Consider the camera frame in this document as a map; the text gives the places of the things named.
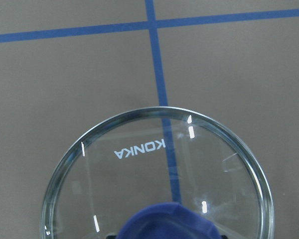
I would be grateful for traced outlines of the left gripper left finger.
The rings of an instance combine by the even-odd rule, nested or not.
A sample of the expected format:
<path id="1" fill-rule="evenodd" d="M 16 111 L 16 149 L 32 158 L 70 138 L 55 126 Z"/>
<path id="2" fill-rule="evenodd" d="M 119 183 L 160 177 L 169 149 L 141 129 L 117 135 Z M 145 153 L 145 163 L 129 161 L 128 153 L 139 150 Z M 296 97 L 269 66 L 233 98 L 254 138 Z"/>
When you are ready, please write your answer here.
<path id="1" fill-rule="evenodd" d="M 108 235 L 108 239 L 116 239 L 117 235 L 116 234 L 110 234 Z"/>

